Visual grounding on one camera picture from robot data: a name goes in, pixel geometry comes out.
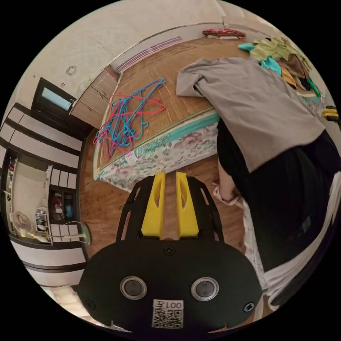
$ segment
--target pile of clothes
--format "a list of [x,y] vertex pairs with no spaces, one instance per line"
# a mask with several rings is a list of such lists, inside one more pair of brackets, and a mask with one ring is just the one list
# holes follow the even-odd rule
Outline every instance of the pile of clothes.
[[284,37],[255,40],[240,44],[238,48],[250,52],[261,66],[275,71],[295,90],[314,91],[317,97],[321,97],[309,75],[312,67],[308,60]]
[[214,39],[244,39],[245,33],[236,31],[234,29],[205,29],[202,34],[207,38]]

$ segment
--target gray shirt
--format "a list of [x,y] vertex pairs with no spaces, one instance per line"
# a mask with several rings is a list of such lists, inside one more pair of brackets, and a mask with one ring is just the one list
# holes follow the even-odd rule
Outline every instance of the gray shirt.
[[313,142],[325,129],[296,91],[253,57],[199,59],[180,70],[176,94],[211,102],[249,172],[289,148]]

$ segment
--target green cloth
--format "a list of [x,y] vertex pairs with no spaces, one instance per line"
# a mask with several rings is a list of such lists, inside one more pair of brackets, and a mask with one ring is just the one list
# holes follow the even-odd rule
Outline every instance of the green cloth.
[[310,86],[312,87],[313,91],[316,93],[316,96],[318,98],[321,97],[321,93],[319,88],[315,85],[315,83],[313,82],[313,80],[311,78],[308,79],[308,83],[310,84]]
[[255,57],[258,61],[267,60],[268,57],[272,57],[275,60],[283,58],[287,61],[289,56],[294,54],[308,71],[312,70],[307,59],[299,51],[291,47],[289,42],[282,37],[272,37],[271,41],[268,39],[255,40],[253,43],[256,46],[252,51],[250,51],[250,55]]

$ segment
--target doorway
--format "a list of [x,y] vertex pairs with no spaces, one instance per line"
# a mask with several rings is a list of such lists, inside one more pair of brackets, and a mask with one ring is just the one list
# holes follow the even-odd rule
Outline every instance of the doorway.
[[32,109],[38,112],[64,118],[67,116],[76,98],[55,86],[44,78],[40,78],[32,102]]

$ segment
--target bamboo mat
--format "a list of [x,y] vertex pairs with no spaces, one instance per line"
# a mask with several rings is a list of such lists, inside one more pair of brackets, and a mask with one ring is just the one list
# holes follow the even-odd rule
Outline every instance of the bamboo mat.
[[[211,38],[199,38],[188,42],[179,43],[144,58],[129,69],[124,71],[115,93],[131,95],[136,90],[146,86],[158,78],[164,78],[166,83],[162,88],[154,91],[150,99],[159,98],[166,109],[155,115],[143,115],[144,122],[149,126],[144,129],[139,140],[133,140],[133,148],[149,141],[150,139],[166,132],[174,126],[212,108],[212,105],[205,98],[180,97],[176,96],[176,83],[180,69],[195,62],[199,58],[218,59],[223,57],[249,58],[249,53],[238,49],[238,45],[244,40],[218,40]],[[154,86],[144,91],[143,96],[151,92]],[[113,101],[122,97],[114,96]],[[139,105],[139,99],[133,99],[128,104],[128,111],[133,112]],[[158,110],[159,107],[153,103],[146,103],[144,111]],[[108,108],[105,119],[110,116]],[[131,128],[136,129],[136,136],[140,135],[141,123],[137,117]],[[109,161],[102,157],[99,150],[100,160],[97,166],[102,168],[122,156],[120,150],[116,150]]]

